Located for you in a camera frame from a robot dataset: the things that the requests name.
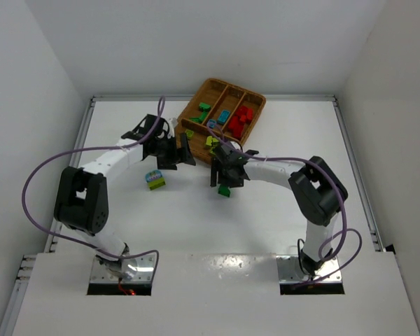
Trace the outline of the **red top lego stack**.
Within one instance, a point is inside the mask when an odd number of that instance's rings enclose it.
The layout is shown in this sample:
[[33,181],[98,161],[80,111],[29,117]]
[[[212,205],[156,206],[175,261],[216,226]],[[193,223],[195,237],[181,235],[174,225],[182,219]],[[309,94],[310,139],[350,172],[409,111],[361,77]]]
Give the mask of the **red top lego stack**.
[[237,125],[232,130],[232,136],[236,139],[241,139],[244,131],[244,125]]

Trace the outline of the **small cyan lego cube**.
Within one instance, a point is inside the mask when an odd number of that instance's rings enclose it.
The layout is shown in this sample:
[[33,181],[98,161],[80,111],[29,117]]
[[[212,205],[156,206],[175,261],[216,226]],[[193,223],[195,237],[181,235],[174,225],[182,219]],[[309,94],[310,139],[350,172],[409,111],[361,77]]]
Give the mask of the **small cyan lego cube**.
[[210,120],[207,122],[206,126],[207,126],[207,127],[209,127],[210,129],[213,129],[213,128],[216,126],[216,124],[217,124],[217,122],[216,122],[215,120],[210,119]]

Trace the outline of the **cyan lime lego stack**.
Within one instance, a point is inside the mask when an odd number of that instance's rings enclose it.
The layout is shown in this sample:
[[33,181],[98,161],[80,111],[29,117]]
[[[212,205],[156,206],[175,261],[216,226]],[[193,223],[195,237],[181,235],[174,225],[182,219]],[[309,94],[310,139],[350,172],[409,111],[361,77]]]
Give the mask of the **cyan lime lego stack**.
[[166,185],[165,178],[163,177],[162,172],[158,169],[148,172],[145,175],[145,180],[149,190],[155,190]]

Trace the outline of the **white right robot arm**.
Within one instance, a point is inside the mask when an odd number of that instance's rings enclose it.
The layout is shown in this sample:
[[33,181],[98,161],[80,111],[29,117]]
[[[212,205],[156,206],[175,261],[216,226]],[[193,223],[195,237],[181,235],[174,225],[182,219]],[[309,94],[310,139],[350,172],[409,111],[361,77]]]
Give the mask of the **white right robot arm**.
[[334,221],[342,211],[340,200],[348,198],[342,185],[326,162],[318,156],[308,162],[256,160],[257,152],[241,154],[232,146],[219,144],[211,161],[211,186],[240,188],[245,181],[264,181],[292,191],[307,229],[302,248],[298,249],[302,271],[314,276],[333,253],[329,238]]

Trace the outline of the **small red lego brick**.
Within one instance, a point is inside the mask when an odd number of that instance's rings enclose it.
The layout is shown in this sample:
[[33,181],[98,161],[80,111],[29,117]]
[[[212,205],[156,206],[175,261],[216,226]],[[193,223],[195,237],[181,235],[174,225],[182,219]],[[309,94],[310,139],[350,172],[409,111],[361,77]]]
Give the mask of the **small red lego brick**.
[[247,123],[251,123],[253,120],[253,109],[252,108],[245,108],[244,109],[244,117]]

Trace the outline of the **green yellow notched lego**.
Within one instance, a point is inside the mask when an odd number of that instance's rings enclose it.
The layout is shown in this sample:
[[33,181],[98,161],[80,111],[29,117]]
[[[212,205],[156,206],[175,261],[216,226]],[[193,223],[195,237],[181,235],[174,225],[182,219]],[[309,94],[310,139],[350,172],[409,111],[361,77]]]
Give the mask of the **green yellow notched lego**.
[[222,195],[224,197],[230,197],[230,195],[231,195],[230,188],[227,187],[226,185],[219,185],[218,194]]

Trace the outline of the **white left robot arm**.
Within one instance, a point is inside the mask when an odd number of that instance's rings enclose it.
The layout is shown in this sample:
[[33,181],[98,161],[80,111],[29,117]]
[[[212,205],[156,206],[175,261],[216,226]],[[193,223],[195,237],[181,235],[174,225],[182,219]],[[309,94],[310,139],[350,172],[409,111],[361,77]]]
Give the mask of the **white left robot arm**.
[[68,166],[60,176],[54,217],[91,244],[104,263],[120,265],[129,257],[126,243],[106,227],[108,186],[131,166],[152,156],[158,169],[196,165],[186,134],[175,134],[176,120],[146,117],[124,133],[114,149],[79,168]]

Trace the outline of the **lime piece of notched lego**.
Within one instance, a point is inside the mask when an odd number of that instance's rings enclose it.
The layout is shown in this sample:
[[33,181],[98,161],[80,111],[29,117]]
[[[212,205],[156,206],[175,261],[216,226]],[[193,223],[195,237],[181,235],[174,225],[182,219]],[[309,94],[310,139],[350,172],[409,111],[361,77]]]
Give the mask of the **lime piece of notched lego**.
[[208,136],[204,143],[204,148],[210,150],[211,148],[216,147],[220,141],[214,136]]

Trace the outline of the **dark green lego brick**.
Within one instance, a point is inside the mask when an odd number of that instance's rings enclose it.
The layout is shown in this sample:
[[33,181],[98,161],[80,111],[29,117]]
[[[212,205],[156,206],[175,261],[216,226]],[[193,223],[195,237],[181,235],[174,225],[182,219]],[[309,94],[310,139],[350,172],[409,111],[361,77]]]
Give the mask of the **dark green lego brick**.
[[198,117],[198,121],[199,121],[200,123],[203,123],[203,122],[204,122],[204,120],[207,118],[208,114],[209,114],[209,110],[207,110],[207,111],[203,111],[203,112],[201,113],[201,115]]

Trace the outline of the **dark green split lego piece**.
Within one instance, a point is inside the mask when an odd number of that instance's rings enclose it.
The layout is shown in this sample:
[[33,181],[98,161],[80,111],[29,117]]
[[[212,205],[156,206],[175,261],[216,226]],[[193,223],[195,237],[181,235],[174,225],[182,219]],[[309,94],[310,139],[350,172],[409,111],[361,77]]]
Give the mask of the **dark green split lego piece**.
[[190,120],[193,121],[194,123],[199,123],[199,124],[203,123],[203,119],[201,118],[193,117],[193,118],[190,118]]

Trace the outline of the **long cyan lego brick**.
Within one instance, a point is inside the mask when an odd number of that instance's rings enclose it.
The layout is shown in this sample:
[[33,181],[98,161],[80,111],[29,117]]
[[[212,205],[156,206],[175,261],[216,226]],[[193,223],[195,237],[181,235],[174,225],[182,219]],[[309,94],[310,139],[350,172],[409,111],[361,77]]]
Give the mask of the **long cyan lego brick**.
[[217,118],[217,123],[219,125],[224,125],[230,116],[230,112],[228,110],[222,110],[220,115]]

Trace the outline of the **lime piece of split lego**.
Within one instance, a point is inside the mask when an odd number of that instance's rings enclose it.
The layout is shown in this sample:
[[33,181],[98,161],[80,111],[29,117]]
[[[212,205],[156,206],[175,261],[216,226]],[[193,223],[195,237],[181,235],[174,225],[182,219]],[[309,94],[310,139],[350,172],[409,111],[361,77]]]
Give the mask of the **lime piece of split lego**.
[[188,140],[191,140],[192,137],[193,137],[193,135],[194,135],[194,132],[192,130],[190,130],[190,129],[187,129],[185,131],[185,135],[186,135],[186,137],[187,137]]

